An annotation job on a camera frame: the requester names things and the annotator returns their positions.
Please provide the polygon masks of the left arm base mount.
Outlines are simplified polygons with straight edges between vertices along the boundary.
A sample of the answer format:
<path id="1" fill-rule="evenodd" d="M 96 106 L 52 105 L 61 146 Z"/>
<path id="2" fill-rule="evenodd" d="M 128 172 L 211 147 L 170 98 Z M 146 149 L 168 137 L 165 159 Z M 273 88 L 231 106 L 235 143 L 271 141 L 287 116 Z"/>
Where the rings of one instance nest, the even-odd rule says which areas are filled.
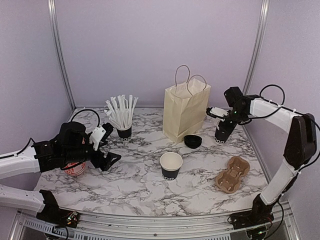
<path id="1" fill-rule="evenodd" d="M 59 207 L 54 195 L 49 190 L 39 191 L 43 197 L 44 208 L 36 214 L 36 218 L 58 227 L 76 228 L 80 214 L 74 210 L 66 210 Z"/>

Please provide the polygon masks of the black paper coffee cup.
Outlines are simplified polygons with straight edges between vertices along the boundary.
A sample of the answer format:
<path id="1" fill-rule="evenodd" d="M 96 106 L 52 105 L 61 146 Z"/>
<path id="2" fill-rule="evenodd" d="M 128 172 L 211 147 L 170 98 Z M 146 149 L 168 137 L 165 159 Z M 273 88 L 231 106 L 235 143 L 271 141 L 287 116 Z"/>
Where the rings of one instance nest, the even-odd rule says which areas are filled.
<path id="1" fill-rule="evenodd" d="M 160 157 L 159 162 L 163 178 L 172 181 L 179 174 L 183 165 L 183 158 L 176 152 L 166 152 Z"/>

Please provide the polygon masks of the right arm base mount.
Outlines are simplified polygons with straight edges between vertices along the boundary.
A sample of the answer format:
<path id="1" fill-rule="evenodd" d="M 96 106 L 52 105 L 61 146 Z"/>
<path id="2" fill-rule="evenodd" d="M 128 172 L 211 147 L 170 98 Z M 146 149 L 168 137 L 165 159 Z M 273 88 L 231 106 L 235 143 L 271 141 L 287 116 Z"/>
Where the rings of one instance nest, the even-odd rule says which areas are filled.
<path id="1" fill-rule="evenodd" d="M 275 204 L 274 202 L 266 205 L 258 194 L 252 202 L 251 210 L 232 213 L 227 221 L 232 224 L 234 230 L 272 222 L 274 220 L 272 209 Z"/>

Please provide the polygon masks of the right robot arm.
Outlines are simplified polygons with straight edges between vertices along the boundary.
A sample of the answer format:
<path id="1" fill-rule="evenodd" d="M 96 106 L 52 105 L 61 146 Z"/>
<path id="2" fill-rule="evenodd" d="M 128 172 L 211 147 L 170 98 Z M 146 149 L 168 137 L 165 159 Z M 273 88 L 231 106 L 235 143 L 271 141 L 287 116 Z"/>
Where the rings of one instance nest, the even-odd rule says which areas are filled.
<path id="1" fill-rule="evenodd" d="M 267 100 L 261 94 L 244 95 L 237 86 L 227 89 L 224 97 L 230 110 L 218 123 L 216 142 L 225 143 L 237 125 L 253 120 L 265 120 L 287 133 L 283 160 L 272 180 L 255 197 L 251 210 L 230 216 L 233 224 L 249 222 L 257 225 L 271 215 L 273 206 L 292 187 L 301 170 L 314 163 L 311 158 L 320 156 L 316 134 L 320 127 L 310 113 L 299 113 L 283 103 Z"/>

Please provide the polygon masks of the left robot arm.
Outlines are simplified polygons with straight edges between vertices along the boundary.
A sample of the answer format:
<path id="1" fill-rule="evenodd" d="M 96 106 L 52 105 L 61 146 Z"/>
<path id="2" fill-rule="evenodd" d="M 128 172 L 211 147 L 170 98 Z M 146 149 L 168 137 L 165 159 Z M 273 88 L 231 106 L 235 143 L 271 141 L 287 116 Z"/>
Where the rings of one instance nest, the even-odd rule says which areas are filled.
<path id="1" fill-rule="evenodd" d="M 20 151 L 2 155 L 0 177 L 6 179 L 54 169 L 66 171 L 86 162 L 91 162 L 96 169 L 107 171 L 121 159 L 121 155 L 104 154 L 99 149 L 106 145 L 106 139 L 112 132 L 110 123 L 99 123 L 91 133 L 87 133 L 82 123 L 73 120 L 65 122 L 53 139 L 35 142 L 31 138 Z M 35 212 L 38 219 L 57 225 L 72 225 L 77 221 L 77 211 L 60 208 L 49 190 L 27 191 L 1 185 L 0 204 Z"/>

